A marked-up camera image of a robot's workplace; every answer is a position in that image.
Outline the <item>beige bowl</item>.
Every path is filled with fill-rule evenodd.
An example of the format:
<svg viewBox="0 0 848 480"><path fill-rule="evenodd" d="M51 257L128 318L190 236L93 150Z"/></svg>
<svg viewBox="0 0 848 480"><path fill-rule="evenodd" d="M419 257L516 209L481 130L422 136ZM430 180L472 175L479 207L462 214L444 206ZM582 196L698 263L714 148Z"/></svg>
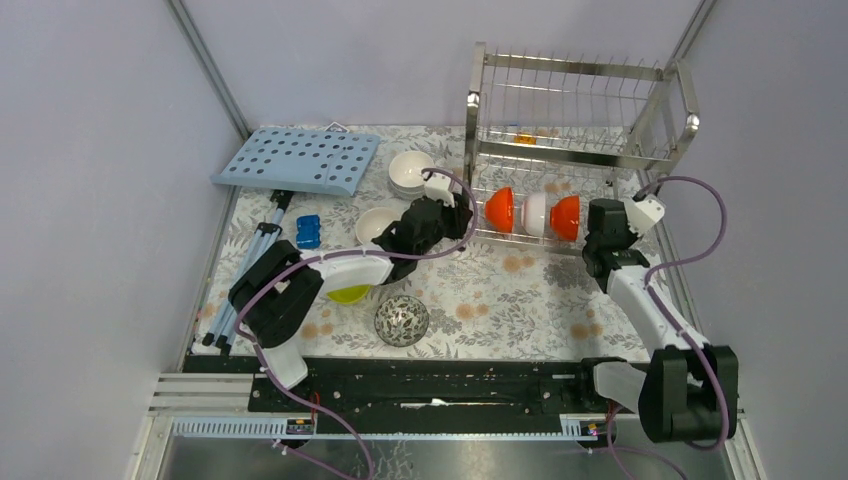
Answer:
<svg viewBox="0 0 848 480"><path fill-rule="evenodd" d="M375 207L362 213L354 232L359 244L370 243L380 236L389 225L401 218L401 213L388 207Z"/></svg>

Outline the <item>white bowl front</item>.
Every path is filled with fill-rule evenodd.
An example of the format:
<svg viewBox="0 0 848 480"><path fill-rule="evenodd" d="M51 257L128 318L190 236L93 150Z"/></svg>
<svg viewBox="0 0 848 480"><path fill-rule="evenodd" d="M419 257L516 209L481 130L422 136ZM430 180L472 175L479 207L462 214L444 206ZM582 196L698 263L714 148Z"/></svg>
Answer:
<svg viewBox="0 0 848 480"><path fill-rule="evenodd" d="M419 185L415 187L403 187L397 184L392 178L388 179L388 186L391 192L407 201L413 201L415 199L421 198L425 196L425 186Z"/></svg>

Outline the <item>stainless steel dish rack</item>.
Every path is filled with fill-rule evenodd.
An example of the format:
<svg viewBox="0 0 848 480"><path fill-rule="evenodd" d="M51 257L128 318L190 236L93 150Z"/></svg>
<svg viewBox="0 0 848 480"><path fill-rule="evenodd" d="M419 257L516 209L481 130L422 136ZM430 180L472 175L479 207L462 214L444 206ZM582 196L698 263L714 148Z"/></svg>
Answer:
<svg viewBox="0 0 848 480"><path fill-rule="evenodd" d="M463 176L479 202L502 187L618 198L639 178L672 172L701 121L689 66L515 52L475 44ZM535 145L514 142L532 135Z"/></svg>

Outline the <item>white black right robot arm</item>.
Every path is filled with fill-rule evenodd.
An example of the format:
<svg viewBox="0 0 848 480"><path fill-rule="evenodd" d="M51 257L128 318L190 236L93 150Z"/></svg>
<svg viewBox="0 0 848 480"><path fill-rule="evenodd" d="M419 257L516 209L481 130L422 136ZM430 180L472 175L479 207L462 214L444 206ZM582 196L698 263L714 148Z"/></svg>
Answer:
<svg viewBox="0 0 848 480"><path fill-rule="evenodd" d="M639 201L590 201L582 258L587 273L632 323L650 363L640 370L620 359L595 364L573 386L575 402L597 412L611 400L639 416L655 443L721 446L736 432L739 362L689 325L648 283L650 264L635 243L664 214L649 195Z"/></svg>

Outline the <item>lime green bowl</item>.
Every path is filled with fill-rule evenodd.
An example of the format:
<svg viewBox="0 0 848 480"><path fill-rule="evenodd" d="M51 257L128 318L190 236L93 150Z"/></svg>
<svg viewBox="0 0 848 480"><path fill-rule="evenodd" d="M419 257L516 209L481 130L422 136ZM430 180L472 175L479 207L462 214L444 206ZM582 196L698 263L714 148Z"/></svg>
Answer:
<svg viewBox="0 0 848 480"><path fill-rule="evenodd" d="M340 305L356 304L365 299L372 289L371 285L358 285L327 293L327 297Z"/></svg>

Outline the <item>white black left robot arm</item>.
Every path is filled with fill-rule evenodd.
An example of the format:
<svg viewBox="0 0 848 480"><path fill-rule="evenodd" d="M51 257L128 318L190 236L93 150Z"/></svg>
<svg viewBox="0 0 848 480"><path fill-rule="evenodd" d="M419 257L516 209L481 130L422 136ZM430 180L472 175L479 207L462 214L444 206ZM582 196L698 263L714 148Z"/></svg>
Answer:
<svg viewBox="0 0 848 480"><path fill-rule="evenodd" d="M272 398L288 411L309 401L308 368L294 339L315 300L355 286L405 279L422 261L445 257L470 240L479 217L475 200L456 194L453 205L419 198L371 242L348 250L299 250L274 243L230 288L237 332L253 343L274 382Z"/></svg>

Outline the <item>leopard pattern bowl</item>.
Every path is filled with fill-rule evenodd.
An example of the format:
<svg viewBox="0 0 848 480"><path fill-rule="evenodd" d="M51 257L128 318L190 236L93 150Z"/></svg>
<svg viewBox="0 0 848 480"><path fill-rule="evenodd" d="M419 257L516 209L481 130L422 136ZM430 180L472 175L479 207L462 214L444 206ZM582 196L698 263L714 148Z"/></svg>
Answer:
<svg viewBox="0 0 848 480"><path fill-rule="evenodd" d="M377 336L386 344L404 348L419 342L427 333L430 315L426 306L417 298L396 295L385 300L377 308L374 328Z"/></svg>

